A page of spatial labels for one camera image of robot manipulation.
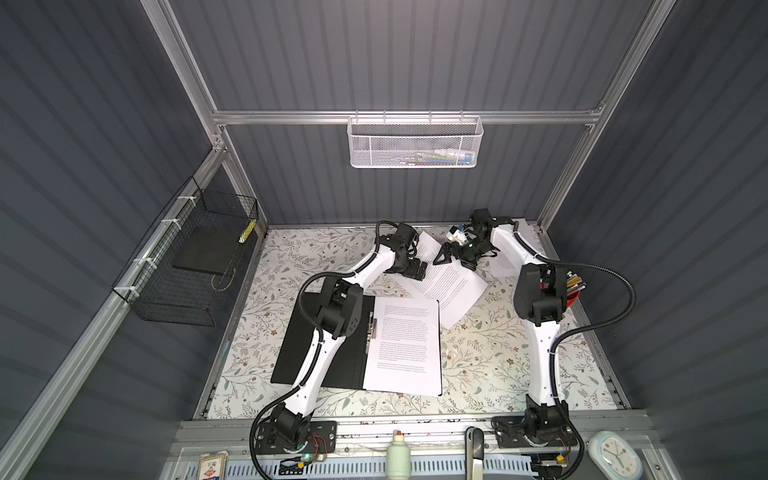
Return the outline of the printed paper sheet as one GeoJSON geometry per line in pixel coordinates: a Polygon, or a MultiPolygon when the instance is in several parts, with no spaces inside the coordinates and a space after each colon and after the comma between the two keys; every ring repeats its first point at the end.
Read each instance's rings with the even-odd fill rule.
{"type": "Polygon", "coordinates": [[[442,244],[427,231],[419,235],[417,258],[425,261],[425,278],[418,281],[397,276],[396,280],[413,298],[436,300],[440,324],[450,329],[469,312],[484,293],[487,283],[475,272],[463,267],[459,260],[434,265],[442,244]]]}
{"type": "Polygon", "coordinates": [[[541,245],[525,220],[491,216],[488,222],[489,241],[498,258],[498,267],[492,268],[495,275],[518,277],[523,265],[542,264],[537,257],[541,245]]]}
{"type": "Polygon", "coordinates": [[[377,297],[363,388],[437,397],[442,394],[439,303],[377,297]]]}

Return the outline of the red folder with black inside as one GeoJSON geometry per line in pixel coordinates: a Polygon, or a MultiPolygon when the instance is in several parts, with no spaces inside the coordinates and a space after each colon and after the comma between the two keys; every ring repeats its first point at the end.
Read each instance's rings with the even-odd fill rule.
{"type": "Polygon", "coordinates": [[[294,309],[271,375],[274,384],[295,385],[313,368],[325,388],[440,396],[440,304],[404,297],[362,297],[355,331],[334,339],[317,331],[294,309]]]}

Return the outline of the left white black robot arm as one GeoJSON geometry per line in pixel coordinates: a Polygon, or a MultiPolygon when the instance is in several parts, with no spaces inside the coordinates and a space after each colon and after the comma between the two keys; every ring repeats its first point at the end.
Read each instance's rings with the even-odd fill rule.
{"type": "Polygon", "coordinates": [[[427,263],[417,258],[418,233],[406,223],[376,223],[374,246],[346,271],[312,275],[299,290],[296,306],[313,327],[307,355],[291,390],[273,411],[275,422],[308,422],[334,356],[363,318],[364,290],[383,274],[422,280],[427,263]]]}

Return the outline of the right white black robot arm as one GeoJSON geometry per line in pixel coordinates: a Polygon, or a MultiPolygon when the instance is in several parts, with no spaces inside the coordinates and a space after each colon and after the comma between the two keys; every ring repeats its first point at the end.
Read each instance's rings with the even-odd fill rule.
{"type": "Polygon", "coordinates": [[[518,269],[513,307],[526,322],[531,347],[527,406],[553,407],[559,374],[558,367],[550,364],[559,362],[553,342],[568,308],[568,270],[535,249],[520,232],[518,221],[493,216],[486,209],[475,210],[469,223],[451,227],[446,237],[435,265],[457,260],[474,271],[480,259],[503,255],[518,269]]]}

